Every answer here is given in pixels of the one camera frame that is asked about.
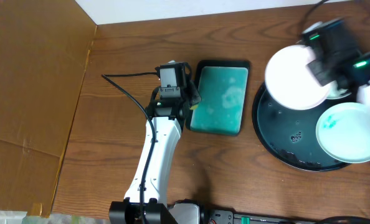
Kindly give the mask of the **white plate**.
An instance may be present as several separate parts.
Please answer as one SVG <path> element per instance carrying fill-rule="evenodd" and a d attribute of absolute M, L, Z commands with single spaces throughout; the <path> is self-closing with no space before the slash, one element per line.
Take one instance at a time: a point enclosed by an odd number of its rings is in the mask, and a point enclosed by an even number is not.
<path fill-rule="evenodd" d="M 265 85 L 271 97 L 291 110 L 308 110 L 327 99 L 333 84 L 320 85 L 308 64 L 316 59 L 311 47 L 291 45 L 268 61 Z"/>

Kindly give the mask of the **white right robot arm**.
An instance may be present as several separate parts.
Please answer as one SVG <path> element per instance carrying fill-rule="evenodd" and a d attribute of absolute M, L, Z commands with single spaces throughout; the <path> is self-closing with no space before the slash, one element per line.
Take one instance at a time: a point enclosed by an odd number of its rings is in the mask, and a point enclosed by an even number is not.
<path fill-rule="evenodd" d="M 341 19 L 318 22 L 301 33 L 315 59 L 308 64 L 320 86 L 334 83 L 370 109 L 370 52 L 364 53 Z"/>

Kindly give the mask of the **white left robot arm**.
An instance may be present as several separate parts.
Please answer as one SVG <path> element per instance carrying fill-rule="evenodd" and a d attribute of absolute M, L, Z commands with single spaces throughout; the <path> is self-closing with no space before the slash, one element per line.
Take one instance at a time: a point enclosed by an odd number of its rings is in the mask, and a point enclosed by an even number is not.
<path fill-rule="evenodd" d="M 131 223 L 208 223 L 208 213 L 192 200 L 181 200 L 172 207 L 167 203 L 168 179 L 176 145 L 181 137 L 181 121 L 173 115 L 160 116 L 154 109 L 174 109 L 180 98 L 156 99 L 164 88 L 156 87 L 145 114 L 146 134 L 136 174 L 121 202 L 113 201 L 109 220 L 116 224 Z"/>

